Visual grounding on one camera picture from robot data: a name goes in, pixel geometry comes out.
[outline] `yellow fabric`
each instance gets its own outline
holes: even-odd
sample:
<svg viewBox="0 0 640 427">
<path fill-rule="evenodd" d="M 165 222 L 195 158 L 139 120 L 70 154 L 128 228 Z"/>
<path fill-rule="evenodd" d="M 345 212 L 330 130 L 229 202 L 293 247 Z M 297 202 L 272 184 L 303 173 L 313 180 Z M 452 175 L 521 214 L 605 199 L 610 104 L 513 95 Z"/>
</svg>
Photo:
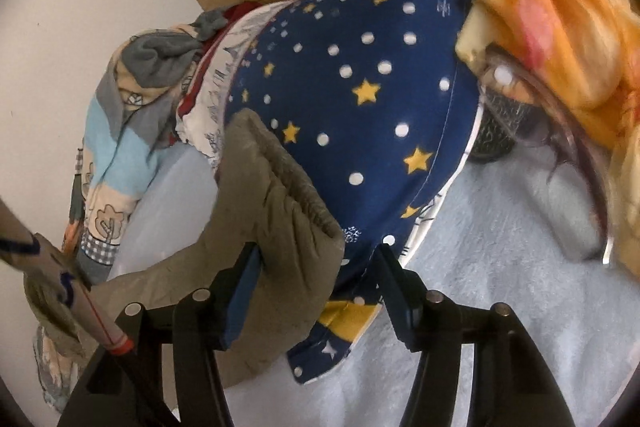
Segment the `yellow fabric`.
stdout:
<svg viewBox="0 0 640 427">
<path fill-rule="evenodd" d="M 329 301 L 318 322 L 342 340 L 354 343 L 380 311 L 379 305 L 358 305 L 350 301 Z"/>
<path fill-rule="evenodd" d="M 614 248 L 640 277 L 640 18 L 629 0 L 475 0 L 456 52 L 478 73 L 491 41 L 545 79 L 613 151 Z"/>
</svg>

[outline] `black metal bracket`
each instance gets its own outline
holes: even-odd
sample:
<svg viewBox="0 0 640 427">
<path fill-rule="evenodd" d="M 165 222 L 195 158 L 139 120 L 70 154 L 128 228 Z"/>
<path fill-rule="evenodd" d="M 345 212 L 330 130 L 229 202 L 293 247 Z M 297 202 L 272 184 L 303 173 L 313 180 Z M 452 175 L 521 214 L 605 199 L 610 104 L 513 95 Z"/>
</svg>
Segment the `black metal bracket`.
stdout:
<svg viewBox="0 0 640 427">
<path fill-rule="evenodd" d="M 248 243 L 234 267 L 175 306 L 148 311 L 129 304 L 117 323 L 136 343 L 132 360 L 122 367 L 99 349 L 59 427 L 232 427 L 214 351 L 228 349 L 240 334 L 260 266 L 257 245 Z M 372 274 L 396 336 L 422 353 L 401 427 L 451 425 L 462 344 L 476 350 L 467 427 L 574 427 L 551 371 L 507 304 L 490 310 L 455 304 L 402 269 L 387 245 L 376 248 Z M 169 343 L 180 422 L 161 402 L 160 349 Z"/>
<path fill-rule="evenodd" d="M 462 344 L 474 344 L 474 379 L 467 427 L 574 427 L 551 371 L 515 312 L 455 304 L 427 290 L 379 245 L 373 270 L 396 336 L 421 351 L 402 427 L 448 427 L 458 391 Z"/>
<path fill-rule="evenodd" d="M 213 352 L 225 351 L 239 336 L 261 265 L 258 246 L 247 243 L 208 289 L 155 310 L 127 305 L 116 322 L 136 344 L 127 360 L 136 370 L 125 374 L 118 357 L 99 347 L 58 427 L 232 427 Z M 180 422 L 166 416 L 166 406 L 154 407 L 162 400 L 162 344 L 174 344 Z"/>
</svg>

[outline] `gray oven mitt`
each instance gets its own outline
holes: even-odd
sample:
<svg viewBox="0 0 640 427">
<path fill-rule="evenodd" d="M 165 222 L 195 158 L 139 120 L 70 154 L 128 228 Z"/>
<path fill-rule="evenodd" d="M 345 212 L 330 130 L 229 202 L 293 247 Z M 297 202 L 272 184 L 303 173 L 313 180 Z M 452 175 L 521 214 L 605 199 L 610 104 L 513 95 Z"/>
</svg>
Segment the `gray oven mitt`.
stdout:
<svg viewBox="0 0 640 427">
<path fill-rule="evenodd" d="M 216 354 L 228 387 L 306 339 L 331 295 L 344 241 L 311 180 L 254 112 L 242 110 L 226 129 L 219 174 L 217 202 L 194 245 L 94 286 L 92 295 L 111 317 L 130 302 L 148 309 L 172 305 L 208 287 L 255 241 L 264 266 L 244 329 L 229 351 Z M 97 344 L 84 331 L 79 338 L 90 357 Z"/>
</svg>

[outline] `gray fabric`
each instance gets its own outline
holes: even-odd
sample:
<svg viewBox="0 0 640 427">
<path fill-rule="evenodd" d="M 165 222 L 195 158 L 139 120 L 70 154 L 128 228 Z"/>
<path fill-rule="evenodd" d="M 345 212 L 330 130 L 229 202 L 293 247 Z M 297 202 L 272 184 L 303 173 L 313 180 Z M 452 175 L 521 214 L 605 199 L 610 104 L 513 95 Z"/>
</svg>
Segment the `gray fabric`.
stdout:
<svg viewBox="0 0 640 427">
<path fill-rule="evenodd" d="M 95 99 L 100 104 L 109 122 L 111 138 L 117 141 L 124 124 L 124 104 L 118 92 L 118 84 L 113 71 L 113 61 L 109 61 L 104 75 L 95 88 Z"/>
<path fill-rule="evenodd" d="M 150 147 L 166 147 L 167 131 L 174 127 L 170 123 L 174 122 L 175 106 L 174 93 L 167 91 L 151 104 L 134 112 L 127 121 L 127 126 Z"/>
<path fill-rule="evenodd" d="M 187 33 L 153 32 L 135 37 L 121 60 L 140 87 L 175 86 L 193 62 L 202 43 Z"/>
<path fill-rule="evenodd" d="M 76 263 L 78 263 L 78 268 L 92 285 L 105 282 L 111 271 L 111 265 L 96 263 L 82 251 L 78 252 Z"/>
<path fill-rule="evenodd" d="M 149 309 L 175 304 L 232 266 L 246 242 L 256 242 L 264 269 L 240 337 L 218 356 L 223 385 L 233 385 L 306 338 L 331 294 L 344 240 L 308 176 L 252 111 L 229 124 L 219 173 L 218 199 L 196 243 L 143 272 L 94 286 L 92 296 L 113 318 L 130 302 Z M 31 283 L 36 317 L 56 347 L 83 366 L 95 341 L 76 330 L 55 296 Z"/>
<path fill-rule="evenodd" d="M 225 8 L 202 12 L 191 26 L 198 31 L 198 40 L 201 42 L 208 41 L 216 32 L 226 26 L 227 20 L 223 13 Z"/>
</svg>

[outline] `white star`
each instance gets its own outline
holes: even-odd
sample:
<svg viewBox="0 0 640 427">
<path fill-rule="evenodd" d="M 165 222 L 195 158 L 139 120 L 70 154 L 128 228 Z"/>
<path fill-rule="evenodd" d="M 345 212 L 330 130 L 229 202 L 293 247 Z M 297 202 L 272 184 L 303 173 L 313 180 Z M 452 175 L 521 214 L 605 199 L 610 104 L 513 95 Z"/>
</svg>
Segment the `white star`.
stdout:
<svg viewBox="0 0 640 427">
<path fill-rule="evenodd" d="M 322 349 L 322 352 L 326 355 L 329 355 L 332 360 L 335 358 L 335 355 L 338 354 L 338 352 L 334 349 L 334 346 L 332 346 L 329 341 L 326 341 L 326 345 Z"/>
</svg>

